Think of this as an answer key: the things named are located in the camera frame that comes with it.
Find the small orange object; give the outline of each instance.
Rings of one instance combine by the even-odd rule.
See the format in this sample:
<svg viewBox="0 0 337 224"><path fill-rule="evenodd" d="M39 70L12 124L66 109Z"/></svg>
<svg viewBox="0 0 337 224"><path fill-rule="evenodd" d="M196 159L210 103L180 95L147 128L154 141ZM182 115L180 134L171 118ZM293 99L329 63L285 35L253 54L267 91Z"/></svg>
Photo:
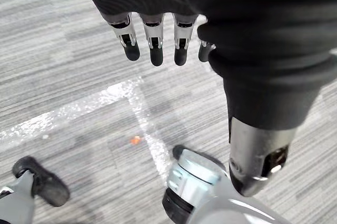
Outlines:
<svg viewBox="0 0 337 224"><path fill-rule="evenodd" d="M137 145L138 143L140 143L141 138L139 136L135 136L134 138L131 139L131 144L132 145Z"/></svg>

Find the gray carpet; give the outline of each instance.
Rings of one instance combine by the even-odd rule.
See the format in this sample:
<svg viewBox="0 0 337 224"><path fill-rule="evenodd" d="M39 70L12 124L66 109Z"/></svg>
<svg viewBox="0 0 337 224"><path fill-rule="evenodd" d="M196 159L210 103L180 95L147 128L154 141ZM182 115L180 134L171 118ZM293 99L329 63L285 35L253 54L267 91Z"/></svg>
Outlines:
<svg viewBox="0 0 337 224"><path fill-rule="evenodd" d="M0 184L30 154L72 192L61 208L38 199L34 223L171 223L161 198L172 147L227 163L222 82L198 61L196 33L175 66L167 14L154 67L134 19L141 58L130 62L91 0L0 0ZM336 91L322 90L286 168L256 196L293 223L337 222Z"/></svg>

